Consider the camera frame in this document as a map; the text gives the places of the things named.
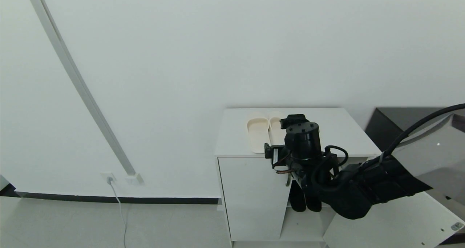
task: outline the open cabinet door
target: open cabinet door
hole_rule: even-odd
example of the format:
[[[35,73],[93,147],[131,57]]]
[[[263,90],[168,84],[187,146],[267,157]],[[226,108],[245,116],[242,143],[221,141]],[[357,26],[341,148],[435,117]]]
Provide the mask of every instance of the open cabinet door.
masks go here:
[[[361,219],[336,215],[323,239],[329,248],[434,248],[463,224],[423,192],[374,205]]]

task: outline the electrical outlet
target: electrical outlet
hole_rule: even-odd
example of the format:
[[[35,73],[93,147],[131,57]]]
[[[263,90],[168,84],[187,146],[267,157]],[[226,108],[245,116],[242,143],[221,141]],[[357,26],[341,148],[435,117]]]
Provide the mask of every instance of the electrical outlet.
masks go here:
[[[116,181],[115,176],[111,172],[101,172],[100,175],[102,176],[103,180],[105,180],[105,182],[108,177],[111,177],[113,181]]]
[[[128,182],[128,184],[130,185],[144,185],[144,180],[142,179],[141,174],[139,173],[127,176],[126,182]]]

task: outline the black baseboard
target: black baseboard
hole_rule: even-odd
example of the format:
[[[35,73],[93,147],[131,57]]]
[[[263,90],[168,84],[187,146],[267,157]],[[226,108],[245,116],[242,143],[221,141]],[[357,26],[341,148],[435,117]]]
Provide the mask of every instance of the black baseboard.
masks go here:
[[[60,201],[82,201],[82,202],[103,202],[118,203],[115,197],[106,196],[81,196],[81,195],[49,195],[46,193],[24,193],[15,192],[15,187],[7,185],[0,196],[33,198],[43,200]],[[120,197],[121,203],[145,203],[145,204],[218,204],[218,198],[134,198]]]

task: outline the white cabinet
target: white cabinet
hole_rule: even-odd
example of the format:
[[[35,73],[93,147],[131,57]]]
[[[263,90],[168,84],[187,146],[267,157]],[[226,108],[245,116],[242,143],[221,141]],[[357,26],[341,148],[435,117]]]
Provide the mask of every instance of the white cabinet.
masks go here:
[[[426,193],[374,205],[367,216],[348,220],[328,205],[297,213],[287,207],[287,175],[277,175],[263,154],[249,149],[246,123],[253,112],[303,113],[319,124],[322,147],[347,150],[349,163],[381,152],[342,108],[226,109],[215,150],[231,243],[306,241],[330,248],[433,248],[464,223]]]
[[[219,157],[231,240],[279,240],[289,189],[263,157]]]

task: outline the cabinet door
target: cabinet door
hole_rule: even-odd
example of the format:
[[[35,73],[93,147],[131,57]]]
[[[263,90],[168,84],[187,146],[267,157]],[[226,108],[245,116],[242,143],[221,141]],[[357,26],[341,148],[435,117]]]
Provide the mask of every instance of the cabinet door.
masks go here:
[[[428,194],[417,193],[374,205],[358,220],[336,215],[323,239],[330,248],[433,248],[463,223]]]
[[[263,157],[219,157],[232,241],[279,240],[290,187]]]

